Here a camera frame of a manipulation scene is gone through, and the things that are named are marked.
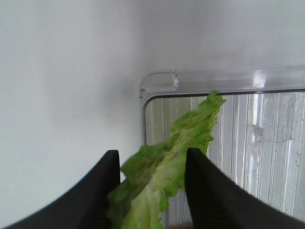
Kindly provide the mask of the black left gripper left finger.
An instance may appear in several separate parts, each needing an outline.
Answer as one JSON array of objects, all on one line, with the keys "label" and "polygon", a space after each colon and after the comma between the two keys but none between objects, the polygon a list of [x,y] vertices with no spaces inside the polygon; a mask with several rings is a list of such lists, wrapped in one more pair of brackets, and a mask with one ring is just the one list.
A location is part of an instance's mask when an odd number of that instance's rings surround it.
[{"label": "black left gripper left finger", "polygon": [[109,150],[70,190],[10,229],[109,229],[107,196],[120,183],[117,150]]}]

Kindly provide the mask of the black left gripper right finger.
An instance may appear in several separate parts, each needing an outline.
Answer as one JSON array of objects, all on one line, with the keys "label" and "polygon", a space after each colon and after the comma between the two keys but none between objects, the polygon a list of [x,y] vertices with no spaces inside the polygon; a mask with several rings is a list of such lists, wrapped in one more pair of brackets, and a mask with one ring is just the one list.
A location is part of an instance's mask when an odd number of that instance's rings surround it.
[{"label": "black left gripper right finger", "polygon": [[236,185],[197,148],[189,148],[185,191],[195,229],[303,229],[305,223]]}]

